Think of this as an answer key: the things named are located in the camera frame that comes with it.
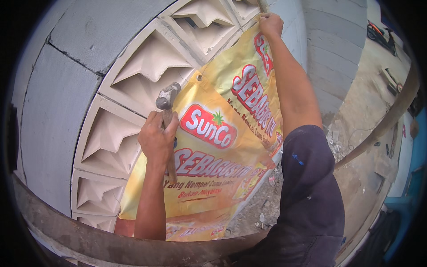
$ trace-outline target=banner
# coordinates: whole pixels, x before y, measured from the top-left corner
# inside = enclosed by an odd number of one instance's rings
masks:
[[[163,181],[167,240],[203,241],[225,227],[268,169],[283,139],[268,43],[256,24],[196,71],[175,99],[178,182]],[[120,202],[134,220],[145,177],[141,153]]]

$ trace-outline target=dark t-shirt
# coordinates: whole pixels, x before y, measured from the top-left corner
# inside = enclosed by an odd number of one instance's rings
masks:
[[[344,204],[323,130],[304,125],[283,144],[280,215],[267,237],[236,266],[334,266],[344,234]]]

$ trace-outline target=ground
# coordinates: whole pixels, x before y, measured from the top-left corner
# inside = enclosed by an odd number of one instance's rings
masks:
[[[388,91],[380,72],[381,68],[390,67],[404,84],[410,62],[399,47],[397,50],[399,56],[394,57],[378,43],[366,39],[356,79],[328,129],[327,140],[336,161],[360,144],[394,103],[395,97]],[[346,237],[337,263],[350,253],[369,229],[394,182],[400,143],[397,142],[393,152],[392,142],[399,138],[398,127],[396,125],[380,138],[379,147],[368,149],[334,172],[344,202]],[[283,183],[281,166],[277,166],[271,176],[275,177],[274,186],[268,180],[262,184],[248,205],[229,223],[226,238],[262,231],[261,213],[265,217],[264,229],[276,223]]]

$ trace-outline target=hammer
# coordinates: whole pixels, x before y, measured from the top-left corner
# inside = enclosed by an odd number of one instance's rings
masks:
[[[156,106],[158,109],[163,110],[163,123],[166,129],[172,120],[172,105],[175,101],[176,96],[181,90],[181,86],[177,82],[171,83],[168,87],[162,89],[159,93],[159,97],[156,99]],[[169,180],[173,185],[177,182],[176,169],[175,169],[175,154],[169,158],[167,163],[167,169],[169,172]]]

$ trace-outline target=wooden hammer handle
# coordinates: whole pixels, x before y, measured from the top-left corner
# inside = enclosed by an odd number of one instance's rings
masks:
[[[171,109],[163,110],[163,123],[165,129],[168,127],[170,122],[172,121],[173,113]],[[167,162],[167,171],[169,172],[169,182],[174,185],[178,181],[178,177],[176,176],[176,167],[175,167],[175,153],[172,152],[170,155],[169,161]]]

